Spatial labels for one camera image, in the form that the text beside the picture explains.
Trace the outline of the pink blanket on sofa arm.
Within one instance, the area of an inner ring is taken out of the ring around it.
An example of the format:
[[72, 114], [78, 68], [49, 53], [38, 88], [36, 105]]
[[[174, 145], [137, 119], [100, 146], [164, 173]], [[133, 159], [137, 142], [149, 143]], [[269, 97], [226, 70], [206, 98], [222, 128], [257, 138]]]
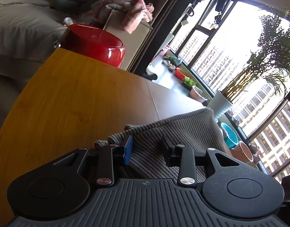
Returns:
[[154, 6], [144, 0], [98, 0], [91, 5], [91, 9], [79, 15], [76, 22], [85, 25], [103, 25], [113, 10], [124, 13], [121, 27], [131, 34], [141, 23], [151, 22]]

